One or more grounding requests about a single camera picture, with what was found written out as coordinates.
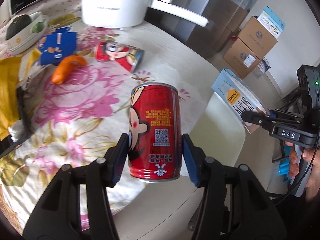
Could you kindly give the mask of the person's right hand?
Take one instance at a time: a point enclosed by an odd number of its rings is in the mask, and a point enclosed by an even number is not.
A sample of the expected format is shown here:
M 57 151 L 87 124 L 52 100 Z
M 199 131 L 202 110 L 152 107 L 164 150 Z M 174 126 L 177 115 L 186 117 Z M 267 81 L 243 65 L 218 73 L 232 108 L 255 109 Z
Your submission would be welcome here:
M 294 179 L 299 174 L 299 166 L 297 164 L 298 155 L 295 152 L 295 148 L 291 142 L 285 142 L 287 146 L 291 146 L 289 153 L 289 177 Z M 312 202 L 319 192 L 319 181 L 320 181 L 320 163 L 319 163 L 319 150 L 316 151 L 315 157 L 313 158 L 315 149 L 305 148 L 302 157 L 308 163 L 312 163 L 310 177 L 306 184 L 305 198 L 307 202 Z

